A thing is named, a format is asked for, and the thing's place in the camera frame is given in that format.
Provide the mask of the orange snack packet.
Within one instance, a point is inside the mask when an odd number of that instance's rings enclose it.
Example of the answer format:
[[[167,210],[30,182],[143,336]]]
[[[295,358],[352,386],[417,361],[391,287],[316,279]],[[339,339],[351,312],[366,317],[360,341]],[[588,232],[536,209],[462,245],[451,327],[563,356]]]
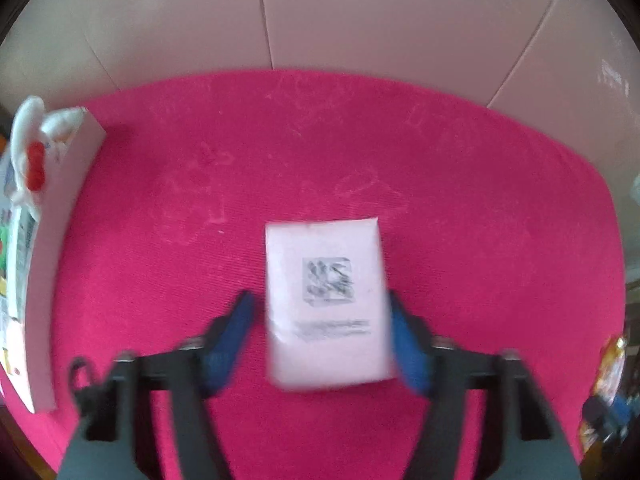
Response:
[[[620,388],[620,380],[623,376],[625,364],[626,345],[627,341],[623,335],[612,336],[601,352],[601,361],[596,379],[591,387],[591,394],[600,396],[608,406],[613,405],[617,390]],[[587,422],[586,415],[582,416],[578,436],[584,453],[597,441],[596,430],[590,422]]]

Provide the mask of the pink perfume box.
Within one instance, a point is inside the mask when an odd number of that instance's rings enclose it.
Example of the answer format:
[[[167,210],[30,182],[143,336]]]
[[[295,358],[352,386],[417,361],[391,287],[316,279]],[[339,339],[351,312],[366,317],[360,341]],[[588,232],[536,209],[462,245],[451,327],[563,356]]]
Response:
[[[308,391],[392,378],[378,220],[270,223],[265,248],[271,381]]]

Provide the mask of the white plush toy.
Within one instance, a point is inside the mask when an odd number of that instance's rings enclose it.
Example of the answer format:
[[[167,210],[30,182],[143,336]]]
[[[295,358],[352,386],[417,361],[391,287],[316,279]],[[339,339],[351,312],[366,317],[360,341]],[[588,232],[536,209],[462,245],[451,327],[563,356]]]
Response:
[[[83,107],[48,112],[39,96],[29,96],[15,113],[10,140],[15,190],[9,199],[26,208],[35,222],[40,221],[44,196],[85,114]]]

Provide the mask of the pink rose-pattern table cloth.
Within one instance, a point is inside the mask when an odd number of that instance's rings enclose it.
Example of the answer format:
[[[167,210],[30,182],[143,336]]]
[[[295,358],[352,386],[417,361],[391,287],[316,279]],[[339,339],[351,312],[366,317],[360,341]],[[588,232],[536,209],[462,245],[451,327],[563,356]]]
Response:
[[[267,223],[375,218],[387,281],[461,347],[514,348],[570,444],[624,257],[608,186],[567,146],[396,81],[309,72],[174,79],[87,102],[106,138],[68,226],[52,310],[54,412],[6,404],[52,467],[77,422],[74,356],[174,348],[265,289]]]

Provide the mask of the white cardboard tray box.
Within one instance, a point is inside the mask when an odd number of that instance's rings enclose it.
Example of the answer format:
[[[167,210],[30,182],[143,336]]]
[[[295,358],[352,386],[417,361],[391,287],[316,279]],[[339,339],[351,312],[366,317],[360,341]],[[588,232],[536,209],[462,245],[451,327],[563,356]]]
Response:
[[[1,366],[32,414],[55,408],[51,320],[58,264],[78,196],[106,136],[85,110],[44,196],[39,222],[9,199],[15,190],[10,141],[1,157]]]

